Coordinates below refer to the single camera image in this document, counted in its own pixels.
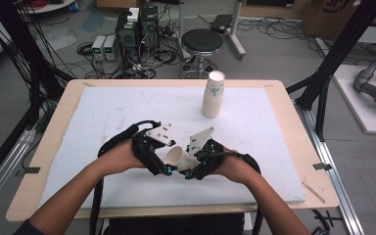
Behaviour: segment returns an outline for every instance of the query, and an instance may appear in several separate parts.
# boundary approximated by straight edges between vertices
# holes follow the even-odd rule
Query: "forearm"
[[[39,208],[29,222],[44,234],[64,234],[84,200],[102,178],[97,166],[88,165]]]
[[[309,234],[289,206],[257,172],[245,185],[252,192],[272,234]]]

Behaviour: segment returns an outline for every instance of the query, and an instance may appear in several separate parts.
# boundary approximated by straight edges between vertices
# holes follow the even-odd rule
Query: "paper cup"
[[[225,75],[221,71],[210,72],[204,94],[211,99],[220,99],[224,95]]]
[[[193,169],[197,166],[198,161],[196,158],[182,150],[181,147],[175,146],[167,152],[164,157],[164,164],[177,167],[176,171],[183,171]]]
[[[206,95],[204,95],[203,99],[203,108],[201,113],[206,118],[216,118],[219,115],[219,111],[221,110],[222,105],[222,97],[219,99],[210,99]]]

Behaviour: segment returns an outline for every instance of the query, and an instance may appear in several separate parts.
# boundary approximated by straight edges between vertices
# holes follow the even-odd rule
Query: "black stool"
[[[220,35],[204,28],[189,30],[182,35],[181,46],[192,58],[182,64],[180,75],[191,77],[190,73],[194,72],[201,78],[203,72],[210,73],[216,70],[215,63],[204,57],[215,55],[221,49]]]

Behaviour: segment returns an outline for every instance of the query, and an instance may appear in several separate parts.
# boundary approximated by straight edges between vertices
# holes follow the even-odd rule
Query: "human arm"
[[[44,234],[64,234],[97,182],[106,175],[135,167],[144,166],[133,156],[131,141],[126,140],[86,166],[41,206],[29,222]]]
[[[267,181],[242,159],[227,156],[213,173],[244,184],[250,190],[272,234],[309,234],[304,224]]]

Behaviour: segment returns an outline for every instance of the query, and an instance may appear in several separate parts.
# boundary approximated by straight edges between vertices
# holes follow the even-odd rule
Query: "gray floor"
[[[73,30],[77,35],[77,42],[57,51],[65,63],[83,60],[75,52],[80,43],[90,41],[97,33],[114,32],[116,22],[102,19],[92,6],[94,5],[86,4],[75,14],[61,10],[39,17],[47,24],[69,18],[65,23],[57,24],[59,27]],[[212,19],[213,17],[206,17],[209,22]],[[188,28],[198,21],[199,18],[193,17],[186,20],[185,25]],[[196,23],[195,26],[206,27],[204,23]],[[322,58],[317,52],[310,50],[307,41],[304,40],[274,39],[255,28],[249,31],[239,29],[237,35],[247,51],[247,56],[242,61],[238,60],[226,39],[222,51],[212,58],[228,79],[278,79],[285,86],[289,86],[310,76],[322,63]],[[362,48],[357,48],[352,51],[352,57],[371,59],[374,56],[365,53]],[[106,64],[105,67],[114,65],[114,63]],[[180,65],[158,68],[156,78],[178,78],[179,70]],[[74,68],[72,71],[78,77],[85,76],[81,68]],[[301,91],[295,92],[291,97],[297,98],[300,93]],[[27,89],[11,61],[5,55],[0,56],[0,146],[26,111],[27,95]],[[328,96],[325,138],[364,233],[376,234],[376,135],[362,132],[334,82],[330,84]],[[5,214],[21,180],[19,177],[11,176],[0,192],[0,234],[12,233],[20,225],[8,222]],[[341,217],[338,209],[328,211],[332,217]],[[296,213],[310,230],[321,226],[312,211],[296,211]],[[348,233],[341,220],[332,220],[332,222],[332,234]],[[87,223],[87,219],[75,220],[68,234],[85,233]],[[268,233],[265,225],[261,234]]]

